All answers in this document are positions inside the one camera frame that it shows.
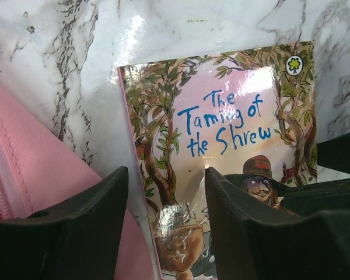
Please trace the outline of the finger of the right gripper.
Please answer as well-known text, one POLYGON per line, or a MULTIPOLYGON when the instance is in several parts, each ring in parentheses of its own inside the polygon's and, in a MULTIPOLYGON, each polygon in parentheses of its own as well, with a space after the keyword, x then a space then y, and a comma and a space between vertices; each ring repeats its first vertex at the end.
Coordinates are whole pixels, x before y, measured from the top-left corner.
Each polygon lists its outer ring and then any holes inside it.
MULTIPOLYGON (((318 144, 320 166, 350 174, 350 132, 318 144)), ((300 215, 318 211, 350 211, 350 178, 296 187, 287 192, 283 206, 300 215)))

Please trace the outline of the pink student backpack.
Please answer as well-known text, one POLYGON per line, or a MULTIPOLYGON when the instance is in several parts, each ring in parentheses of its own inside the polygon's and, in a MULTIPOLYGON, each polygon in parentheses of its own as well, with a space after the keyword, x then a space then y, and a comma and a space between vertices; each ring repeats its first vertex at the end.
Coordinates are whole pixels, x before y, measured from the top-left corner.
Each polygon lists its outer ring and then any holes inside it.
MULTIPOLYGON (((0 221, 27 218, 101 178, 0 86, 0 221)), ((153 279, 144 234, 125 210, 113 279, 153 279)))

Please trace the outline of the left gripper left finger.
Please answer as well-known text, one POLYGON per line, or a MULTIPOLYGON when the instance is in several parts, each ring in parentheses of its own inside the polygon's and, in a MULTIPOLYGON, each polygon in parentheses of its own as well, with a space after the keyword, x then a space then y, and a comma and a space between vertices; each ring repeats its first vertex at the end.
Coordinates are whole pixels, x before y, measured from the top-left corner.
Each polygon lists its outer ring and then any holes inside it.
POLYGON ((0 220, 0 279, 113 279, 128 169, 27 218, 0 220))

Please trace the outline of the illustrated picture book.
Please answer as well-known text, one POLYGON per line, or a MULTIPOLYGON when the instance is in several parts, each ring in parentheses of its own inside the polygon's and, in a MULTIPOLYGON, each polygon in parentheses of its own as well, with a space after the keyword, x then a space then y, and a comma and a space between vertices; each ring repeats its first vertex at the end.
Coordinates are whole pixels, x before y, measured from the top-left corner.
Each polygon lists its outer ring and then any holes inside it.
POLYGON ((243 175, 274 208, 278 184, 317 181, 314 43, 118 68, 162 279, 216 279, 205 171, 243 175))

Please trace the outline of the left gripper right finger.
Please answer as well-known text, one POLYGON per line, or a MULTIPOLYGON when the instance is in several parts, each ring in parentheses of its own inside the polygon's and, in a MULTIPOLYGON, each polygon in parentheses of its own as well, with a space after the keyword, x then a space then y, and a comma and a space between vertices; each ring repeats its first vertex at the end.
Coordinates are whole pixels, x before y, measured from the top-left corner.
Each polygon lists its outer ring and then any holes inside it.
POLYGON ((350 279, 350 178, 288 190, 282 210, 205 172, 219 279, 350 279))

